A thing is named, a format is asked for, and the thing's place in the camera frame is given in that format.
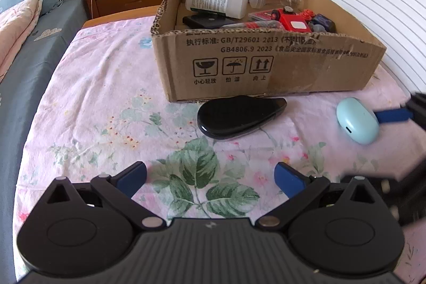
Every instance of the blue gripper pad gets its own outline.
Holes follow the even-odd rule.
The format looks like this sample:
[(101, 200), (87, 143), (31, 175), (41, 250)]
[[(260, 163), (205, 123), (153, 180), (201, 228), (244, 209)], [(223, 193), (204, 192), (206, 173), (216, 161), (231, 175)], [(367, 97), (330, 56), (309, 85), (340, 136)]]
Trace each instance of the blue gripper pad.
[(120, 178), (116, 181), (116, 188), (127, 197), (132, 198), (145, 184), (146, 176), (145, 164), (138, 161), (120, 173)]
[(406, 108), (396, 108), (383, 111), (375, 111), (378, 122), (381, 123), (395, 123), (404, 122), (414, 117), (413, 113)]
[(302, 175), (286, 163), (275, 166), (273, 177), (275, 184), (287, 195), (289, 199), (306, 188), (309, 178)]

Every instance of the cardboard box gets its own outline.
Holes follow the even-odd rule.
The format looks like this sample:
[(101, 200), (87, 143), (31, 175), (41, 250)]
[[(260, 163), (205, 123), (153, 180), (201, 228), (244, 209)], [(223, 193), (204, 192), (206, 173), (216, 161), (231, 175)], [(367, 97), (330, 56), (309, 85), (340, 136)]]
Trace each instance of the cardboard box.
[[(190, 30), (182, 23), (193, 14), (185, 0), (163, 0), (151, 32), (169, 101), (364, 88), (386, 47), (331, 0), (303, 2), (303, 8), (332, 19), (338, 34)], [(253, 11), (259, 10), (249, 5), (247, 13)]]

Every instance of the red toy car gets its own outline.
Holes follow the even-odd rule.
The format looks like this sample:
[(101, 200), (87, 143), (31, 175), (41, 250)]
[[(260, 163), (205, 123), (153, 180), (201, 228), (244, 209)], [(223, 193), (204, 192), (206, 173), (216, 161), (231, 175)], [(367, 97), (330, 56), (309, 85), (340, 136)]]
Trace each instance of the red toy car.
[(283, 9), (272, 10), (271, 20), (280, 21), (291, 32), (310, 33), (311, 30), (301, 15), (289, 15)]

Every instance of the bottle label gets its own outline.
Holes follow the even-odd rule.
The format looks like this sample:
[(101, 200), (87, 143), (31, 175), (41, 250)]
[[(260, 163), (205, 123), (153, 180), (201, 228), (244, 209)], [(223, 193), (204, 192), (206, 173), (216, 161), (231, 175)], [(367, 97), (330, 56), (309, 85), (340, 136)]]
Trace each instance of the bottle label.
[(228, 0), (192, 0), (191, 10), (206, 10), (208, 12), (225, 15)]

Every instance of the blue bedsheet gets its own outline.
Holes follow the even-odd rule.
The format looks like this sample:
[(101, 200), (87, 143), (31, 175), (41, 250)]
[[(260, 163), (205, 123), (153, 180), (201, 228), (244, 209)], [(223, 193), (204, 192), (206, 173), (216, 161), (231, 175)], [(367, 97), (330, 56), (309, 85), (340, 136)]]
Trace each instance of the blue bedsheet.
[(1, 284), (16, 282), (12, 216), (23, 146), (53, 71), (87, 21), (87, 14), (85, 0), (64, 0), (61, 6), (41, 16), (0, 83)]

